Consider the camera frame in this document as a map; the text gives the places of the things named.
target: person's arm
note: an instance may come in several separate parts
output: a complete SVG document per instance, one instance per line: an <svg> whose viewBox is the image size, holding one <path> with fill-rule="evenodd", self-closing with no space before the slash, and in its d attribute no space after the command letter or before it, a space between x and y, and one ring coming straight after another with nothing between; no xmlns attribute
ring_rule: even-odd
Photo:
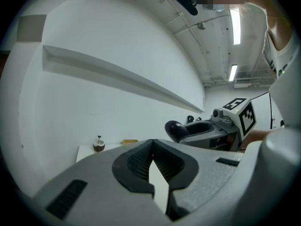
<svg viewBox="0 0 301 226"><path fill-rule="evenodd" d="M246 147L254 141L263 141L264 138L271 133L273 130L252 130L249 135L243 140L241 144L241 149L246 149Z"/></svg>
<svg viewBox="0 0 301 226"><path fill-rule="evenodd" d="M274 0L246 0L253 4L267 16L268 33L275 48L281 51L291 39L293 29L287 15Z"/></svg>

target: ceiling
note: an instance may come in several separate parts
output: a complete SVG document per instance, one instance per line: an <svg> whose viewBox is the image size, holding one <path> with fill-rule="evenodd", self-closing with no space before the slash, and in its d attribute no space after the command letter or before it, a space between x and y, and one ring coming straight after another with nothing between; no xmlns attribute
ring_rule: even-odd
<svg viewBox="0 0 301 226"><path fill-rule="evenodd" d="M252 78L254 86L268 87L274 74L262 58L265 14L253 5L241 10L241 43L233 45L229 11L215 12L197 5L192 16L176 0L134 0L147 8L174 35L185 49L205 87L229 83L232 65L238 65L237 78ZM196 26L205 22L204 30Z"/></svg>

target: gray plastic housing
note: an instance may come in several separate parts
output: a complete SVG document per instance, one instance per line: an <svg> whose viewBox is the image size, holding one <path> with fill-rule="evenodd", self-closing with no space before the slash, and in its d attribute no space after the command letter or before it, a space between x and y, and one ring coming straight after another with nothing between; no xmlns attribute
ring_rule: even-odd
<svg viewBox="0 0 301 226"><path fill-rule="evenodd" d="M253 225L266 217L292 186L301 166L301 132L285 128L267 136L246 153L220 152L165 140L161 142L193 157L199 166L190 185L172 192L189 214L171 221L157 208L151 194L128 191L112 174L114 160L143 142L91 155L45 185L30 199L20 198L46 225ZM239 161L227 165L219 158ZM87 187L64 220L45 208L74 179Z"/></svg>
<svg viewBox="0 0 301 226"><path fill-rule="evenodd" d="M216 121L210 119L207 121L195 121L184 125L184 127L189 130L190 127L203 123L208 124L211 130L185 136L180 139L179 143L204 149L218 150L219 148L215 143L215 139L233 134L235 140L233 141L230 150L237 151L240 142L239 129L232 123L223 123L223 121L221 123L221 118L223 118L222 115L219 117L219 120Z"/></svg>

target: pipe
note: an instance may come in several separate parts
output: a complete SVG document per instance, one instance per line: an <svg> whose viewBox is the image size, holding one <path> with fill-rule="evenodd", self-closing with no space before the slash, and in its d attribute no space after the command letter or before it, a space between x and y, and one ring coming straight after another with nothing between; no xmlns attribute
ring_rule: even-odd
<svg viewBox="0 0 301 226"><path fill-rule="evenodd" d="M255 63L255 66L253 67L251 73L249 74L250 76L253 76L258 65L259 65L259 62L261 61L261 58L262 58L262 54L263 54L263 49L264 49L264 40L265 38L263 38L263 42L261 44L261 50L260 50L260 55L258 56L257 60L256 60L256 63Z"/></svg>
<svg viewBox="0 0 301 226"><path fill-rule="evenodd" d="M169 22L167 22L166 24L164 24L164 26L167 26L169 23L171 23L172 21L176 20L178 17L183 16L183 13L179 13L177 17L173 18L172 20L170 20Z"/></svg>
<svg viewBox="0 0 301 226"><path fill-rule="evenodd" d="M226 17L226 16L229 16L229 14L223 15L223 16L219 16L219 17L213 17L213 18L207 19L207 20L205 20L205 21L201 21L201 22L199 22L199 23L205 23L205 22L208 22L208 21L210 21L210 20L214 20L214 19L216 19L216 18ZM197 24L191 26L191 28L197 27L199 23L197 23ZM180 33L184 32L184 31L186 31L186 30L188 30L188 29L189 29L189 28L185 28L185 29L183 29L183 30L181 30L181 31L179 31L179 32L177 32L177 33L175 33L174 36L177 36L177 35L179 35Z"/></svg>
<svg viewBox="0 0 301 226"><path fill-rule="evenodd" d="M250 72L250 71L253 71L253 70L240 70L240 71L237 71L236 73L239 73L239 72Z"/></svg>
<svg viewBox="0 0 301 226"><path fill-rule="evenodd" d="M173 5L173 3L171 2L171 0L167 0L167 1L168 1L168 2L170 3L170 5L176 10L176 12L177 12L178 14L180 14L180 11ZM197 42L197 44L198 44L198 47L199 47L199 49L200 49L200 51L201 51L201 54L202 54L202 56L203 56L203 59L204 59L204 62L205 62L205 66L206 66L208 75L209 75L209 77L211 77L211 73L210 73L210 71L209 71L208 63L207 63L207 61L206 61L206 58L205 58L205 55L204 55L203 50L202 50L202 48L201 48L201 45L200 45L198 39L196 38L196 35L194 34L193 30L191 29L189 23L186 21L186 19L184 18L184 16L181 16L181 18L184 20L184 22L186 23L186 26L188 27L188 29L189 29L191 35L192 35L192 36L194 37L194 39L196 40L196 42Z"/></svg>
<svg viewBox="0 0 301 226"><path fill-rule="evenodd" d="M239 80L239 79L250 79L250 80L254 80L254 79L272 79L274 77L245 77L245 78L236 78L235 80ZM212 83L226 83L226 82L230 82L230 81L226 81L226 80L221 80L221 81L207 81L207 82L203 82L203 84L212 84Z"/></svg>
<svg viewBox="0 0 301 226"><path fill-rule="evenodd" d="M258 87L258 88L270 88L271 85L255 85L255 87Z"/></svg>

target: black sticker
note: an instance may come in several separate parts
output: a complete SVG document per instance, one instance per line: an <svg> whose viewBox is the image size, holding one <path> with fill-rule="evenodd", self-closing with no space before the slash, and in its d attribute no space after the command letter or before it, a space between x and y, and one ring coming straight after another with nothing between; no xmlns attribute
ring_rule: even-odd
<svg viewBox="0 0 301 226"><path fill-rule="evenodd" d="M245 98L236 98L234 100L232 100L230 103L226 104L225 106L223 106L223 108L231 111L233 110L235 107L239 106L241 103L243 103L246 99Z"/></svg>
<svg viewBox="0 0 301 226"><path fill-rule="evenodd" d="M250 131L253 125L256 123L254 110L252 107L252 103L248 104L248 106L239 114L239 120L241 123L241 127L243 129L244 136Z"/></svg>
<svg viewBox="0 0 301 226"><path fill-rule="evenodd" d="M46 210L59 219L64 219L87 184L87 182L82 180L73 180Z"/></svg>

